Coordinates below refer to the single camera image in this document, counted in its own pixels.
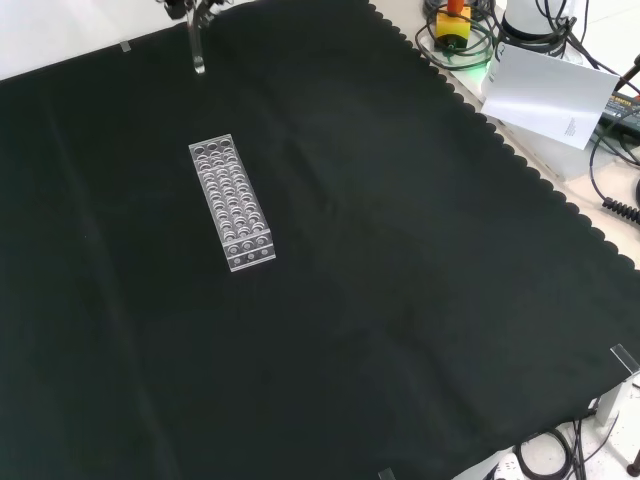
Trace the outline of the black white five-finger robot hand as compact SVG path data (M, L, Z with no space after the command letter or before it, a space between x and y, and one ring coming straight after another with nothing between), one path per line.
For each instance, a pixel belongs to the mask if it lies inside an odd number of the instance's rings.
M193 16L200 27L208 26L222 10L234 4L231 0L162 0L165 12L172 20Z

